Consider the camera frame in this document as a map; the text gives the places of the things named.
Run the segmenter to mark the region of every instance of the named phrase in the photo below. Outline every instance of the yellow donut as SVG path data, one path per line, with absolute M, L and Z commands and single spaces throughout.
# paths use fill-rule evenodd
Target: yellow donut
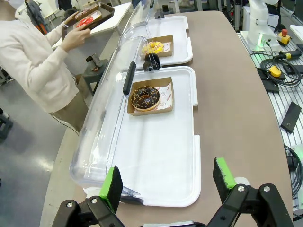
M 149 42 L 142 49 L 144 54 L 148 53 L 161 53 L 164 51 L 164 44 L 161 42 Z

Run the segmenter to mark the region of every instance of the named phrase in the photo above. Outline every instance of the chocolate donut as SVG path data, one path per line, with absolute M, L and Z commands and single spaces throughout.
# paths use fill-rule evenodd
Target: chocolate donut
M 135 109 L 149 111 L 159 104 L 160 93 L 154 87 L 143 86 L 133 92 L 131 102 Z

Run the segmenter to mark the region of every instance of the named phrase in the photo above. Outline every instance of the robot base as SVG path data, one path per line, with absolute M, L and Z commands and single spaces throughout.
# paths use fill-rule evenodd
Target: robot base
M 247 40 L 248 32 L 247 31 L 241 31 L 240 34 L 243 36 L 247 47 L 249 47 L 254 52 L 260 52 L 260 51 L 268 51 L 270 52 L 269 46 L 267 46 L 265 43 L 261 43 L 260 45 L 252 44 L 249 40 Z M 270 47 L 274 52 L 283 51 L 282 47 L 280 46 L 279 42 L 276 40 L 272 40 L 270 42 Z

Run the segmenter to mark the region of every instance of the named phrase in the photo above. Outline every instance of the donut hole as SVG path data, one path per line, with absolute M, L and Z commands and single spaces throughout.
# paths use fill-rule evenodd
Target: donut hole
M 146 98 L 149 98 L 149 97 L 150 97 L 149 95 L 142 95 L 140 98 L 146 99 Z

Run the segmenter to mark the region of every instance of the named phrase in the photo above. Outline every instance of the green tape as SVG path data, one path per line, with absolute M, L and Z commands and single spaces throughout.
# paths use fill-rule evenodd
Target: green tape
M 113 180 L 113 172 L 114 172 L 114 168 L 111 167 L 106 175 L 105 181 L 103 183 L 103 186 L 102 186 L 100 194 L 99 194 L 99 196 L 107 203 L 108 207 L 112 211 L 114 211 L 114 209 L 108 199 L 108 193 L 109 193 L 110 185 L 112 184 L 112 180 Z
M 235 179 L 233 178 L 232 172 L 227 166 L 227 163 L 223 157 L 216 158 L 217 164 L 220 168 L 221 174 L 223 176 L 225 185 L 228 189 L 233 189 L 233 187 L 237 184 Z

